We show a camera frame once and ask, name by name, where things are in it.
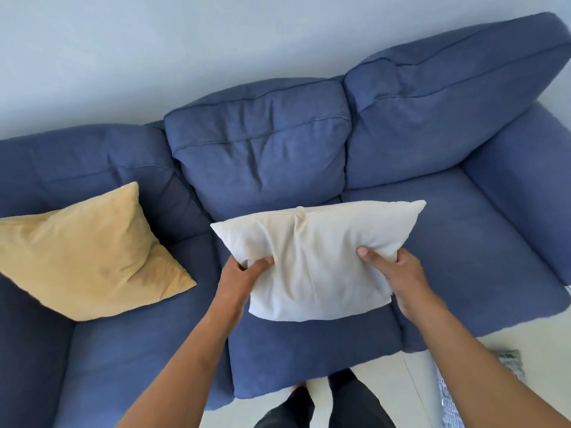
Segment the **black pants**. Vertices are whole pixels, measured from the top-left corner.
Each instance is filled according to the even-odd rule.
[[[373,392],[350,369],[329,376],[333,394],[330,428],[395,428]],[[270,410],[255,428],[309,428],[315,405],[306,388],[297,388],[286,402]]]

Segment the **white pillow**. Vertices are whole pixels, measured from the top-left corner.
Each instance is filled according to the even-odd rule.
[[[369,246],[396,261],[425,201],[356,201],[255,213],[212,224],[244,267],[273,255],[250,313],[266,320],[334,320],[390,302],[385,277],[359,258]]]

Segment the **white wall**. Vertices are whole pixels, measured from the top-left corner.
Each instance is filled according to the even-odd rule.
[[[441,31],[571,0],[0,0],[0,138],[143,123],[204,94],[344,73]],[[543,100],[571,127],[571,67]]]

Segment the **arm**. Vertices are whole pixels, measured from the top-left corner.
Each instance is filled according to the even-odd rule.
[[[559,278],[571,285],[571,132],[535,104],[462,166]]]
[[[571,428],[543,399],[504,367],[447,309],[426,281],[420,261],[404,249],[396,263],[360,247],[381,271],[403,314],[420,330],[467,428]]]
[[[210,308],[117,428],[198,428],[226,338],[240,322],[253,284],[274,259],[243,270],[230,257]]]

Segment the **tiled floor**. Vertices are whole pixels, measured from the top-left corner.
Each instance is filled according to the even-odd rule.
[[[481,339],[490,349],[519,349],[528,385],[571,419],[571,309],[545,320],[504,329]],[[398,353],[353,371],[379,397],[397,427],[440,428],[440,399],[436,371],[428,352]],[[325,428],[332,400],[327,380],[309,382],[316,409],[312,428]],[[282,403],[281,390],[254,399],[237,399],[229,406],[206,412],[201,428],[252,428],[266,411]]]

